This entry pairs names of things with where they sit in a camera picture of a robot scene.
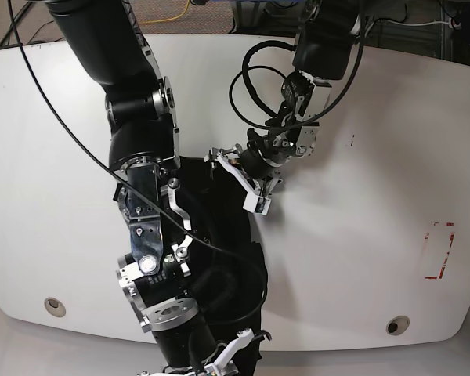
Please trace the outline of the black robot arm image-left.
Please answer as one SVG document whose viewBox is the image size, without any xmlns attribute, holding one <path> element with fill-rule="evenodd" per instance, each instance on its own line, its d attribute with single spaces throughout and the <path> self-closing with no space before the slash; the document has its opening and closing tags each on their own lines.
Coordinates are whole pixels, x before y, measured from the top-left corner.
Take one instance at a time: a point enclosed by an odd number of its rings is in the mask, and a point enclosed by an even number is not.
<svg viewBox="0 0 470 376">
<path fill-rule="evenodd" d="M 251 375 L 260 360 L 268 273 L 228 172 L 179 154 L 179 126 L 127 1 L 48 1 L 46 7 L 105 94 L 109 170 L 130 232 L 122 289 L 171 373 Z"/>
</svg>

